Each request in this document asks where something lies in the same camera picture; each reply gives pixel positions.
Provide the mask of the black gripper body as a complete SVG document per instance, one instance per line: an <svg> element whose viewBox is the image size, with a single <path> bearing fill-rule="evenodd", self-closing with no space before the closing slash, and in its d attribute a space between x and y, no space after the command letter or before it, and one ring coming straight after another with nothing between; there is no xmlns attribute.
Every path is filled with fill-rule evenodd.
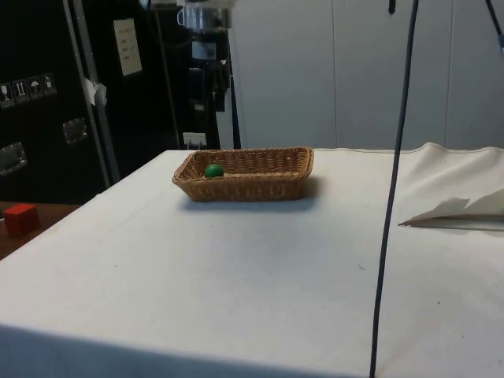
<svg viewBox="0 0 504 378"><path fill-rule="evenodd" d="M191 68L218 63L229 65L231 53L227 31L205 31L191 34Z"/></svg>

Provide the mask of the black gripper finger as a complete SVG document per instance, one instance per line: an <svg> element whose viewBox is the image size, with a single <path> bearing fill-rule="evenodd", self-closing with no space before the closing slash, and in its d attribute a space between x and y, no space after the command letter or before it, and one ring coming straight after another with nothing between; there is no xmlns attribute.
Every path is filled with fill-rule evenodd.
<svg viewBox="0 0 504 378"><path fill-rule="evenodd" d="M213 104L216 112L225 111L225 97L230 88L229 60L215 61L212 73Z"/></svg>

